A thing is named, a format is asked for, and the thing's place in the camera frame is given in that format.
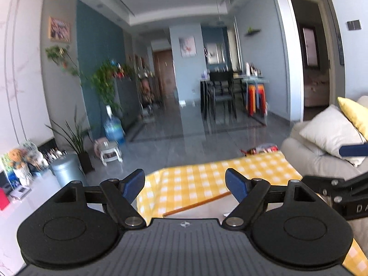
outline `wall shelf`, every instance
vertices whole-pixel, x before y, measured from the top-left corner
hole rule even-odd
[[[257,34],[261,32],[261,29],[253,29],[252,31],[247,32],[244,36],[252,36],[254,34]]]

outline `trash can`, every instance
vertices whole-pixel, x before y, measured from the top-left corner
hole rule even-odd
[[[83,186],[88,186],[78,156],[75,154],[63,155],[51,163],[51,168],[62,187],[71,181],[81,181]]]

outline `red box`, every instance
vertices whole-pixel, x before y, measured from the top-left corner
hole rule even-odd
[[[9,199],[6,197],[4,190],[0,188],[0,210],[5,209],[9,203]]]

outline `blue water bottle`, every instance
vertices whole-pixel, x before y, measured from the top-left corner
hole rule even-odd
[[[125,142],[125,139],[120,119],[113,116],[110,106],[106,106],[106,110],[109,116],[104,124],[106,138],[109,141],[116,141],[118,144],[123,144]]]

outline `ceiling light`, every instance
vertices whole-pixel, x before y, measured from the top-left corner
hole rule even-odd
[[[217,22],[217,25],[218,26],[225,25],[225,23],[220,18],[219,4],[217,3],[217,0],[216,0],[216,6],[217,6],[217,13],[218,13],[218,22]]]

